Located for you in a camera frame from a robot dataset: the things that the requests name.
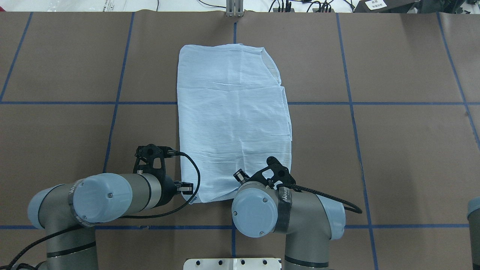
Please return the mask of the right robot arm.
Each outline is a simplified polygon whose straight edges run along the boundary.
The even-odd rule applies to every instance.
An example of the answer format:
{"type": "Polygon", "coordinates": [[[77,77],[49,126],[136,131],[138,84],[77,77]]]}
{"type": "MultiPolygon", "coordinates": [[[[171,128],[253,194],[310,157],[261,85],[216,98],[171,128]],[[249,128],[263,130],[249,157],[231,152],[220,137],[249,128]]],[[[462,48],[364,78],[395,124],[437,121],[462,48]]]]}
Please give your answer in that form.
{"type": "Polygon", "coordinates": [[[325,195],[292,188],[270,188],[239,169],[232,207],[235,227],[250,238],[269,233],[286,236],[286,270],[329,269],[330,242],[345,231],[344,205],[325,195]]]}

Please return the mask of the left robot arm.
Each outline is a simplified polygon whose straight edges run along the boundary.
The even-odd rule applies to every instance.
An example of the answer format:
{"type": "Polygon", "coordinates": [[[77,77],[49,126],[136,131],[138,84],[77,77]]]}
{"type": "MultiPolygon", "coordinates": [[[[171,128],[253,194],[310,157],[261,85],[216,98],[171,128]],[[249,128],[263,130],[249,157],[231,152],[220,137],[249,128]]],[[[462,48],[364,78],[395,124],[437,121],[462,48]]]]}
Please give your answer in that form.
{"type": "Polygon", "coordinates": [[[192,200],[200,183],[151,173],[101,173],[38,192],[28,218],[46,236],[29,244],[2,270],[97,270],[95,227],[167,204],[178,194],[192,200]]]}

